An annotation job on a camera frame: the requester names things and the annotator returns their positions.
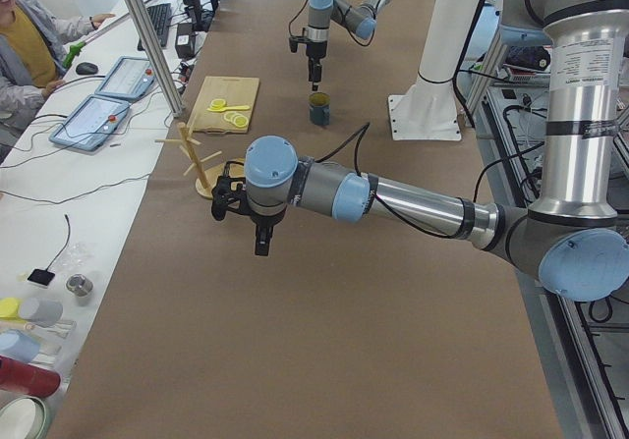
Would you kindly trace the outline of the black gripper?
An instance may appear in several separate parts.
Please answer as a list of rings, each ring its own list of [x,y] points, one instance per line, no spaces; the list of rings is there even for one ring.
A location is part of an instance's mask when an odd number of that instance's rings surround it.
[[[320,61],[326,56],[327,42],[308,42],[306,45],[306,54],[309,58],[309,82],[312,90],[318,90],[321,82],[322,65]]]
[[[284,213],[276,213],[274,215],[261,215],[252,213],[250,219],[256,225],[256,241],[255,255],[268,256],[270,242],[273,235],[273,228],[279,224],[284,218]]]

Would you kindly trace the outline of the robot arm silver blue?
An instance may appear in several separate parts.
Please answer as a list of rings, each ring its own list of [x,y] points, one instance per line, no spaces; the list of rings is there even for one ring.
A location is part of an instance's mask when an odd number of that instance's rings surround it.
[[[274,226],[295,205],[348,222],[387,215],[438,238],[467,240],[575,302],[620,288],[628,246],[606,192],[628,0],[504,0],[500,29],[508,43],[552,44],[542,188],[533,203],[478,204],[316,162],[282,137],[260,137],[245,161],[256,254],[267,254]]]
[[[303,8],[308,21],[302,32],[289,34],[289,48],[295,53],[303,44],[308,59],[308,81],[317,91],[322,79],[321,61],[327,54],[329,30],[332,23],[338,24],[359,45],[371,44],[376,19],[380,11],[391,0],[364,0],[357,6],[347,0],[306,0]]]

